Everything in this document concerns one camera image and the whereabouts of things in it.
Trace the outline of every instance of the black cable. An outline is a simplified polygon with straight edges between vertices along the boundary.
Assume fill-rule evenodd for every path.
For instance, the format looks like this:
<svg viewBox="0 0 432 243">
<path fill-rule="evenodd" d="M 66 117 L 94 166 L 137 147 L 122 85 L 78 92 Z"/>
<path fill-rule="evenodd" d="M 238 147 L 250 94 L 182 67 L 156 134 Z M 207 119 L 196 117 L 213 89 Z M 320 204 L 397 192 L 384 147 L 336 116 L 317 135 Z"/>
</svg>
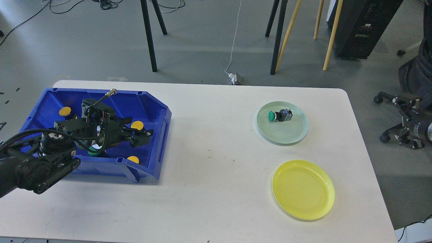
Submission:
<svg viewBox="0 0 432 243">
<path fill-rule="evenodd" d="M 101 9 L 102 10 L 108 10 L 108 9 L 115 9 L 118 7 L 118 3 L 123 2 L 123 0 L 120 0 L 119 2 L 113 2 L 111 0 L 99 0 L 101 3 Z"/>
<path fill-rule="evenodd" d="M 180 9 L 180 8 L 182 8 L 182 7 L 184 7 L 186 5 L 186 3 L 184 2 L 184 0 L 182 2 L 183 2 L 183 5 L 180 6 L 180 7 L 165 7 L 165 6 L 160 5 L 159 3 L 158 3 L 158 5 L 161 6 L 161 7 L 163 7 L 163 8 L 166 8 L 166 9 Z"/>
<path fill-rule="evenodd" d="M 95 140 L 95 139 L 99 139 L 100 137 L 75 137 L 72 135 L 68 135 L 66 133 L 60 132 L 60 131 L 56 131 L 56 130 L 51 130 L 51 129 L 30 129 L 30 130 L 26 130 L 23 132 L 18 133 L 17 135 L 11 137 L 10 139 L 8 139 L 6 142 L 4 142 L 1 146 L 0 146 L 0 150 L 4 150 L 9 148 L 12 144 L 14 144 L 15 142 L 17 142 L 18 140 L 30 136 L 32 134 L 36 134 L 36 133 L 41 133 L 41 132 L 49 132 L 49 133 L 54 133 L 54 134 L 59 134 L 62 135 L 64 137 L 67 138 L 72 138 L 77 144 L 79 144 L 80 146 L 82 146 L 83 148 L 85 148 L 87 151 L 90 151 L 93 153 L 93 151 L 91 151 L 90 149 L 87 148 L 86 145 L 84 145 L 80 140 L 86 141 L 86 140 Z"/>
<path fill-rule="evenodd" d="M 47 5 L 50 7 L 50 11 L 51 11 L 51 13 L 55 13 L 55 14 L 62 14 L 62 13 L 67 13 L 67 12 L 69 12 L 70 10 L 73 9 L 73 7 L 75 7 L 75 6 L 78 5 L 79 3 L 83 2 L 84 0 L 81 0 L 81 1 L 77 2 L 77 3 L 76 3 L 75 5 L 73 5 L 73 6 L 72 6 L 68 11 L 64 11 L 64 12 L 61 12 L 61 13 L 53 12 L 53 10 L 51 10 L 51 1 L 52 1 L 52 0 L 50 0 L 50 1 L 47 3 Z"/>
<path fill-rule="evenodd" d="M 37 12 L 35 15 L 31 16 L 28 20 L 26 20 L 26 21 L 20 23 L 20 24 L 17 25 L 15 28 L 13 28 L 11 31 L 9 31 L 9 33 L 7 33 L 6 37 L 3 39 L 3 41 L 0 43 L 0 45 L 3 44 L 3 42 L 4 42 L 4 41 L 6 40 L 6 38 L 9 36 L 9 34 L 12 33 L 12 31 L 14 31 L 18 26 L 22 25 L 23 23 L 25 23 L 25 22 L 31 20 L 34 16 L 36 16 L 38 13 L 40 13 L 42 10 L 44 10 L 45 7 L 46 7 L 46 5 L 45 5 L 41 10 L 39 10 L 39 12 Z"/>
<path fill-rule="evenodd" d="M 403 234 L 404 234 L 404 232 L 405 232 L 405 229 L 406 229 L 408 226 L 413 225 L 413 224 L 416 224 L 416 223 L 422 223 L 422 224 L 424 224 L 424 223 L 426 222 L 426 220 L 428 220 L 428 219 L 430 219 L 430 218 L 432 218 L 432 214 L 429 215 L 429 216 L 427 216 L 426 219 L 423 220 L 423 221 L 419 221 L 419 222 L 412 222 L 412 223 L 410 223 L 409 225 L 403 227 L 402 235 L 400 236 L 400 238 L 399 238 L 397 241 L 399 242 L 399 241 L 402 239 Z"/>
</svg>

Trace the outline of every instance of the cable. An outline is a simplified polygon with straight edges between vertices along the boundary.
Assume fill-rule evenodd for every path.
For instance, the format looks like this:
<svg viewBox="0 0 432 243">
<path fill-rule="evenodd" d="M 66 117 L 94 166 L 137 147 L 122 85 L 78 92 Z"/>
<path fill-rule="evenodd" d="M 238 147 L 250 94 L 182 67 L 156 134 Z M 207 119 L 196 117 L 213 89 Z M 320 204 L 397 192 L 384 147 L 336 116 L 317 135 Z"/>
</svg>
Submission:
<svg viewBox="0 0 432 243">
<path fill-rule="evenodd" d="M 166 6 L 160 5 L 159 3 L 158 3 L 158 5 L 163 7 L 163 8 L 166 8 L 166 9 L 180 9 L 180 8 L 184 7 L 186 5 L 186 3 L 183 0 L 183 5 L 180 7 L 166 7 Z"/>
<path fill-rule="evenodd" d="M 100 137 L 75 137 L 72 135 L 68 135 L 65 134 L 63 132 L 60 131 L 56 131 L 56 130 L 51 130 L 51 129 L 30 129 L 30 130 L 26 130 L 23 132 L 18 133 L 17 135 L 11 137 L 10 139 L 8 139 L 6 142 L 4 142 L 1 146 L 0 146 L 0 150 L 4 150 L 9 148 L 10 146 L 12 146 L 15 142 L 17 142 L 18 140 L 30 136 L 32 134 L 36 134 L 36 133 L 41 133 L 41 132 L 49 132 L 49 133 L 54 133 L 54 134 L 59 134 L 62 135 L 64 137 L 67 138 L 72 138 L 77 144 L 79 144 L 80 146 L 82 146 L 83 148 L 86 148 L 86 150 L 90 151 L 86 145 L 84 145 L 80 140 L 95 140 L 95 139 L 99 139 Z"/>
<path fill-rule="evenodd" d="M 20 24 L 17 25 L 15 28 L 13 28 L 11 31 L 9 31 L 9 33 L 7 33 L 7 35 L 5 36 L 5 38 L 3 39 L 3 41 L 0 43 L 0 45 L 3 44 L 3 42 L 4 42 L 4 41 L 6 40 L 6 38 L 9 36 L 9 34 L 12 33 L 12 31 L 14 31 L 18 26 L 22 25 L 23 23 L 25 23 L 25 22 L 31 20 L 34 16 L 36 16 L 38 13 L 40 13 L 42 10 L 44 10 L 45 7 L 46 7 L 46 5 L 45 5 L 41 10 L 39 10 L 35 15 L 31 16 L 28 20 L 26 20 L 26 21 L 20 23 Z"/>
<path fill-rule="evenodd" d="M 69 12 L 69 11 L 71 11 L 76 5 L 78 5 L 79 3 L 81 3 L 82 1 L 84 1 L 84 0 L 81 0 L 81 1 L 79 1 L 79 2 L 77 2 L 75 5 L 73 5 L 68 11 L 64 11 L 64 12 L 61 12 L 61 13 L 57 13 L 57 12 L 53 12 L 53 10 L 51 9 L 51 1 L 52 0 L 50 0 L 49 2 L 48 2 L 48 6 L 50 7 L 50 11 L 51 11 L 51 13 L 55 13 L 55 14 L 62 14 L 62 13 L 67 13 L 67 12 Z"/>
<path fill-rule="evenodd" d="M 240 7 L 238 7 L 237 24 L 236 24 L 236 26 L 235 26 L 234 39 L 233 39 L 233 41 L 232 41 L 231 57 L 230 57 L 230 59 L 229 59 L 229 64 L 228 64 L 228 66 L 227 66 L 226 69 L 224 70 L 224 72 L 225 72 L 226 74 L 228 74 L 228 75 L 229 75 L 229 73 L 227 73 L 226 70 L 229 68 L 229 66 L 231 65 L 231 62 L 232 62 L 232 51 L 234 50 L 235 36 L 237 35 L 238 17 L 240 16 L 240 9 L 241 9 L 241 0 L 240 0 Z"/>
<path fill-rule="evenodd" d="M 41 0 L 41 4 L 42 4 L 42 5 L 45 5 L 45 6 L 51 6 L 51 7 L 60 6 L 60 5 L 62 5 L 62 4 L 65 4 L 65 3 L 70 2 L 70 0 L 67 0 L 66 2 L 63 2 L 63 3 L 59 3 L 59 4 L 56 4 L 56 5 L 51 5 L 51 1 L 49 1 L 47 4 L 45 4 L 44 1 L 45 1 L 45 0 Z"/>
<path fill-rule="evenodd" d="M 113 2 L 111 0 L 99 0 L 102 10 L 115 9 L 118 7 L 118 3 L 121 3 L 122 1 L 123 0 L 120 0 L 119 2 Z"/>
<path fill-rule="evenodd" d="M 412 223 L 410 223 L 409 225 L 403 227 L 402 235 L 400 236 L 400 238 L 399 238 L 397 241 L 399 242 L 399 241 L 402 239 L 403 234 L 404 234 L 404 232 L 405 232 L 405 229 L 406 229 L 408 226 L 413 225 L 413 224 L 416 224 L 416 223 L 422 223 L 422 224 L 424 224 L 424 223 L 426 222 L 426 220 L 428 220 L 428 219 L 430 219 L 430 218 L 432 218 L 432 214 L 429 215 L 429 216 L 427 216 L 426 219 L 423 220 L 423 221 L 421 221 L 421 222 L 412 222 Z"/>
<path fill-rule="evenodd" d="M 177 9 L 179 9 L 180 4 L 181 4 L 181 0 L 178 0 L 178 6 L 174 10 L 169 11 L 169 12 L 163 12 L 163 11 L 161 11 L 161 13 L 172 13 L 172 12 L 176 11 Z"/>
</svg>

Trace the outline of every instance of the chair caster wheel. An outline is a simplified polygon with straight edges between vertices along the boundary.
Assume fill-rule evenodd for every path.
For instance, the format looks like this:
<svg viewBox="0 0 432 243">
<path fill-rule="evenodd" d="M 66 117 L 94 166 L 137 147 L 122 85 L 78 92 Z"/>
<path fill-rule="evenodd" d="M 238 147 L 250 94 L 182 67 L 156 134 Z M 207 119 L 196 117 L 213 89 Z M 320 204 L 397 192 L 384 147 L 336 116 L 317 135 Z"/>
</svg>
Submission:
<svg viewBox="0 0 432 243">
<path fill-rule="evenodd" d="M 377 103 L 377 104 L 379 104 L 379 103 L 382 103 L 382 97 L 381 96 L 375 96 L 375 98 L 374 98 L 374 102 L 375 103 Z"/>
<path fill-rule="evenodd" d="M 387 143 L 388 141 L 390 141 L 390 136 L 389 135 L 381 135 L 380 137 L 379 137 L 379 140 L 382 142 L 382 143 Z"/>
<path fill-rule="evenodd" d="M 406 51 L 404 51 L 404 50 L 398 50 L 397 51 L 397 55 L 400 56 L 400 57 L 403 56 L 403 55 L 405 55 L 405 53 L 406 53 Z"/>
</svg>

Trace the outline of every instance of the black stool leg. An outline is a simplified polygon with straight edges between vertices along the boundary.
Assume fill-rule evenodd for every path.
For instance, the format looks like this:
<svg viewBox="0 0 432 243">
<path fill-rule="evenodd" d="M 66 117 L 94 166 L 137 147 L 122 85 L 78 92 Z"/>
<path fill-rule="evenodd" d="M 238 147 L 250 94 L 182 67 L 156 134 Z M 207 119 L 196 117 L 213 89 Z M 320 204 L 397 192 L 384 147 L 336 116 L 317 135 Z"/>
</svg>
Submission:
<svg viewBox="0 0 432 243">
<path fill-rule="evenodd" d="M 269 23 L 267 24 L 266 37 L 269 37 L 271 26 L 273 25 L 274 17 L 276 16 L 277 6 L 279 5 L 279 0 L 274 0 L 273 8 L 271 9 Z"/>
<path fill-rule="evenodd" d="M 153 7 L 155 8 L 156 16 L 158 17 L 158 20 L 159 20 L 159 24 L 160 24 L 161 29 L 162 29 L 162 34 L 166 35 L 167 31 L 165 28 L 165 23 L 163 22 L 163 18 L 162 18 L 161 10 L 159 8 L 158 1 L 152 0 L 152 3 L 153 3 Z"/>
<path fill-rule="evenodd" d="M 144 27 L 146 28 L 147 44 L 149 45 L 150 62 L 152 63 L 153 72 L 157 72 L 155 49 L 153 47 L 152 30 L 150 28 L 149 10 L 147 0 L 141 0 L 141 9 L 143 10 Z"/>
<path fill-rule="evenodd" d="M 276 41 L 274 42 L 273 58 L 271 61 L 270 74 L 276 73 L 277 56 L 279 54 L 280 38 L 282 37 L 283 20 L 285 19 L 285 11 L 288 0 L 282 0 L 280 4 L 279 21 L 277 23 Z"/>
</svg>

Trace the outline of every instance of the wooden stool leg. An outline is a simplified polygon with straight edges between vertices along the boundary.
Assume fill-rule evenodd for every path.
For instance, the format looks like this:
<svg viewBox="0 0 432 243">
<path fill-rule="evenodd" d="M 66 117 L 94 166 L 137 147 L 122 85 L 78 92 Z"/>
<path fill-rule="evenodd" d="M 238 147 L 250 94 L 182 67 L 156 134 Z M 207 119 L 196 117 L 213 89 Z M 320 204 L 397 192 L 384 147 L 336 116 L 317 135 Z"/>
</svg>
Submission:
<svg viewBox="0 0 432 243">
<path fill-rule="evenodd" d="M 292 26 L 294 25 L 295 18 L 300 9 L 300 4 L 302 0 L 298 0 L 292 14 L 291 21 L 289 22 L 288 29 L 286 30 L 285 38 L 283 39 L 282 48 L 280 49 L 279 56 L 276 63 L 276 72 L 279 70 L 280 61 L 282 60 L 283 52 L 285 51 L 286 43 L 288 42 L 289 35 L 291 34 Z"/>
<path fill-rule="evenodd" d="M 315 40 L 318 38 L 318 27 L 320 26 L 321 13 L 323 11 L 323 5 L 324 5 L 324 0 L 321 0 L 320 1 L 320 7 L 318 8 L 317 24 L 315 25 L 315 34 L 314 34 Z"/>
<path fill-rule="evenodd" d="M 327 55 L 324 61 L 323 70 L 327 70 L 328 62 L 330 60 L 331 49 L 333 48 L 334 37 L 336 35 L 337 24 L 339 23 L 340 11 L 342 10 L 342 2 L 343 0 L 339 0 L 337 3 L 336 16 L 334 17 L 333 28 L 331 30 L 330 42 L 328 43 Z"/>
</svg>

